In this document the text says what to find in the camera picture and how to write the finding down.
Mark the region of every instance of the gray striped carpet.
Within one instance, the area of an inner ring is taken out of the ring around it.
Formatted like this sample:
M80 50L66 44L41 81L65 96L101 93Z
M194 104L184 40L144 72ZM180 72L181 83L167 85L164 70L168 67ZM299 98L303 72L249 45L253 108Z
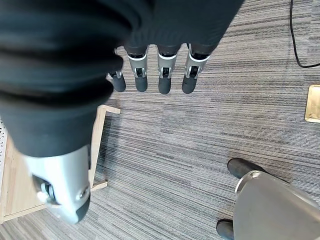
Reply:
M320 69L295 62L289 6L247 0L190 95L181 90L185 46L168 95L158 92L154 46L146 93L135 89L126 61L127 90L108 103L121 114L105 119L96 174L109 186L92 194L77 225L42 210L1 225L0 239L219 240L217 220L231 218L236 201L237 180L226 166L232 157L260 164L320 203L320 124L304 120ZM295 0L294 29L301 61L319 62L320 0Z

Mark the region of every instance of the robotic fingertip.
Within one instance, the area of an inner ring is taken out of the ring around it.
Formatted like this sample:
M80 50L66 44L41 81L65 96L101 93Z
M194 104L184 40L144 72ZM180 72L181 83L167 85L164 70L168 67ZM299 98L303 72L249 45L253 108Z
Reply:
M114 90L116 90L117 92L121 93L126 90L126 81L123 75L121 75L120 78L117 78L117 76L113 76L112 83L113 83Z
M187 78L186 75L184 75L183 82L182 82L182 91L185 94L190 94L195 90L196 84L197 84L197 79L195 79L194 77Z
M136 77L135 78L135 87L136 89L143 93L147 90L148 88L148 80L147 80L147 77Z
M167 77L159 78L158 88L161 94L163 95L168 94L171 89L171 78L167 78Z

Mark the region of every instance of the brass floor outlet cover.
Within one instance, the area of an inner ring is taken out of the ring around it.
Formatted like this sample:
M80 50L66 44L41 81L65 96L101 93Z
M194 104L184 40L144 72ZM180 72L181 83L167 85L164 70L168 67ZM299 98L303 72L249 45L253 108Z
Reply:
M320 85L309 87L304 118L307 122L320 124Z

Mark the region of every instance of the robotic arm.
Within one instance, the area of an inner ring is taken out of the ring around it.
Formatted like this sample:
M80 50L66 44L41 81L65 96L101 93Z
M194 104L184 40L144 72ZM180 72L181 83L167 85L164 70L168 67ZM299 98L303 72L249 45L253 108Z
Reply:
M37 196L68 223L90 203L96 110L126 88L124 45L137 89L147 89L147 46L158 45L159 90L170 91L179 46L189 43L191 93L243 0L2 0L0 115Z

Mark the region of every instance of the black sleeve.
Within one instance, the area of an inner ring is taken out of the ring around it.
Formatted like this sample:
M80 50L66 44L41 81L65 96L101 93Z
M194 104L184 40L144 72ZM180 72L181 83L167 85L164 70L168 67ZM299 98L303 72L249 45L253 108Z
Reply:
M0 1L0 115L20 152L90 144L97 106L113 91L106 72L122 68L114 48L133 24L97 1Z

